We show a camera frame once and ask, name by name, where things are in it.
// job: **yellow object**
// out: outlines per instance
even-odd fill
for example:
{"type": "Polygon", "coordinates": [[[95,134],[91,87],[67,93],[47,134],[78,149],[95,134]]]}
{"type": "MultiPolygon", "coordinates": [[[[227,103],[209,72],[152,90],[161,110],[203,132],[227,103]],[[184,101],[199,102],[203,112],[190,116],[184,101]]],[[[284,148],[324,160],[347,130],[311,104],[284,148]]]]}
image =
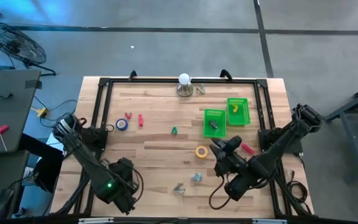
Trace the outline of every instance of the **yellow object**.
{"type": "Polygon", "coordinates": [[[42,117],[42,116],[45,116],[47,114],[47,109],[46,108],[42,108],[42,109],[34,109],[34,108],[31,108],[32,110],[34,110],[35,112],[37,112],[37,117],[42,117]]]}
{"type": "Polygon", "coordinates": [[[234,108],[233,108],[233,113],[236,113],[237,110],[239,109],[239,106],[238,105],[232,105],[234,108]]]}
{"type": "Polygon", "coordinates": [[[196,148],[196,156],[200,159],[204,159],[208,155],[208,148],[205,146],[198,146],[196,148]]]}

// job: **small green object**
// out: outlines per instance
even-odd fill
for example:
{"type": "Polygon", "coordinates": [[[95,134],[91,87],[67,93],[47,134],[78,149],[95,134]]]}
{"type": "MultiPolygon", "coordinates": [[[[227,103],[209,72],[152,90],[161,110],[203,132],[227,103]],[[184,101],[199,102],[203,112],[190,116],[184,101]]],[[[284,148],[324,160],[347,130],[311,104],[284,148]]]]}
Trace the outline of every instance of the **small green object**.
{"type": "Polygon", "coordinates": [[[171,134],[178,134],[177,127],[172,128],[171,134]]]}
{"type": "Polygon", "coordinates": [[[250,124],[247,98],[227,99],[227,119],[229,120],[229,125],[242,126],[250,124]],[[239,107],[235,113],[233,112],[233,105],[239,107]]]}
{"type": "Polygon", "coordinates": [[[226,137],[226,111],[205,109],[204,111],[204,136],[208,138],[226,137]],[[218,128],[214,129],[210,121],[215,122],[218,128]]]}

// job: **red screwdriver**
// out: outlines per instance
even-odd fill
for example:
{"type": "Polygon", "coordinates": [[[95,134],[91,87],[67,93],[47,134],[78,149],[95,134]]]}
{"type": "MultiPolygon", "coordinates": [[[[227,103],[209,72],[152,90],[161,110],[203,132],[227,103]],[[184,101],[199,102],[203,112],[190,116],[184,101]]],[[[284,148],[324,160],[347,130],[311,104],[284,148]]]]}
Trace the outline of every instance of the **red screwdriver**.
{"type": "Polygon", "coordinates": [[[4,133],[6,130],[9,129],[9,126],[8,125],[2,125],[0,127],[0,137],[1,137],[1,140],[2,140],[2,143],[4,144],[4,148],[5,148],[5,151],[7,152],[7,149],[6,149],[6,146],[5,146],[5,142],[4,142],[4,138],[2,137],[2,133],[4,133]]]}

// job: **tape roll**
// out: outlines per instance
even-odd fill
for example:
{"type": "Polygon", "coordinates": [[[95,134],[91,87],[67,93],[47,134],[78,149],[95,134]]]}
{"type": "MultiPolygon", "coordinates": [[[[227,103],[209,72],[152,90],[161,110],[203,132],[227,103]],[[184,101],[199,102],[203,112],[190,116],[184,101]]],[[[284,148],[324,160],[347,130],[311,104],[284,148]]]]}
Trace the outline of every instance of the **tape roll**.
{"type": "Polygon", "coordinates": [[[116,122],[116,128],[120,131],[125,131],[128,128],[128,121],[125,119],[118,119],[116,122]]]}
{"type": "Polygon", "coordinates": [[[196,148],[196,156],[203,159],[208,155],[208,148],[205,146],[198,146],[196,148]]]}

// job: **yellow tape roll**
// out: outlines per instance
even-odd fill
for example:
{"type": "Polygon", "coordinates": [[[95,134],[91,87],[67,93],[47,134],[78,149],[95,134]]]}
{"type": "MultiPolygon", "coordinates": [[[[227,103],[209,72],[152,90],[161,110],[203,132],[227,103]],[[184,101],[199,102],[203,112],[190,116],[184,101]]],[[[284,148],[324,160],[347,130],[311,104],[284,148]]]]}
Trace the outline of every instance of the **yellow tape roll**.
{"type": "Polygon", "coordinates": [[[205,146],[198,146],[196,148],[196,156],[203,159],[208,155],[208,148],[205,146]]]}

